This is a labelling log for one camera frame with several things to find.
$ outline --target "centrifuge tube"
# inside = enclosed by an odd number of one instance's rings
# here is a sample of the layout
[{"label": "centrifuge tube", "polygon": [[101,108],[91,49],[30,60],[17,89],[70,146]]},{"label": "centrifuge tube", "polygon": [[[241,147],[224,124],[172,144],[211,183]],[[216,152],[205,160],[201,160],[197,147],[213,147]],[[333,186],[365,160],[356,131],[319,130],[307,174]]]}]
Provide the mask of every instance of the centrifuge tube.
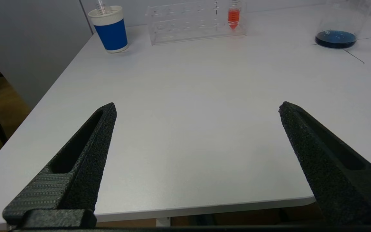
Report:
[{"label": "centrifuge tube", "polygon": [[97,15],[105,15],[112,13],[111,7],[107,5],[106,0],[96,0],[96,7],[98,10]]},{"label": "centrifuge tube", "polygon": [[230,8],[228,9],[228,25],[235,29],[240,22],[240,0],[229,0]]}]

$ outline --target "red liquid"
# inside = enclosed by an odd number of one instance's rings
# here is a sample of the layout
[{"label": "red liquid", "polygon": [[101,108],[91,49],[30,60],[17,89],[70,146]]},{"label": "red liquid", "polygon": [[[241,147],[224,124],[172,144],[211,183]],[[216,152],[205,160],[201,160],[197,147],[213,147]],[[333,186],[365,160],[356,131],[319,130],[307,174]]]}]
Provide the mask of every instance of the red liquid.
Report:
[{"label": "red liquid", "polygon": [[228,10],[228,25],[231,29],[235,29],[240,22],[240,10],[239,9],[229,9]]}]

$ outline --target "beaker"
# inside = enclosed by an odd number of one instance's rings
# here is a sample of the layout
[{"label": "beaker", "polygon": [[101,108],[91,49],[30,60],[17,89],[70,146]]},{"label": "beaker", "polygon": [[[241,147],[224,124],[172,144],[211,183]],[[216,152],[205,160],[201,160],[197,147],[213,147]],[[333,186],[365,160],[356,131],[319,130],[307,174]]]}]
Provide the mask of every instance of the beaker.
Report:
[{"label": "beaker", "polygon": [[371,0],[327,0],[316,43],[330,48],[348,48],[371,11]]}]

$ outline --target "gray wall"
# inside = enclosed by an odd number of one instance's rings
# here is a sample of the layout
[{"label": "gray wall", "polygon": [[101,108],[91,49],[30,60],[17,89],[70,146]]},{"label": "gray wall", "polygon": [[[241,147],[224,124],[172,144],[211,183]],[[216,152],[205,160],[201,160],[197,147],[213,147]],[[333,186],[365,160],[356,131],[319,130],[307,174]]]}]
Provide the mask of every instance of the gray wall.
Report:
[{"label": "gray wall", "polygon": [[[144,25],[148,6],[159,6],[184,2],[187,0],[107,0],[109,5],[122,6],[124,9],[125,26]],[[283,9],[295,6],[323,4],[326,0],[247,0],[248,12]],[[95,0],[81,0],[88,13],[95,9]]]},{"label": "gray wall", "polygon": [[0,0],[0,71],[31,108],[90,37],[78,0]]}]

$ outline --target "clear acrylic rack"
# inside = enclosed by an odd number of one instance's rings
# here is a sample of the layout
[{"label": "clear acrylic rack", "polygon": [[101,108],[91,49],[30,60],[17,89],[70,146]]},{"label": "clear acrylic rack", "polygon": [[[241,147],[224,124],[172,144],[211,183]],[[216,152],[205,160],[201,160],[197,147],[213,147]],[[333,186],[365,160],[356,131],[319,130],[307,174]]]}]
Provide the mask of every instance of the clear acrylic rack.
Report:
[{"label": "clear acrylic rack", "polygon": [[[240,21],[229,26],[229,9],[238,2]],[[181,3],[149,6],[151,44],[166,44],[205,38],[246,34],[246,0],[181,0]]]}]

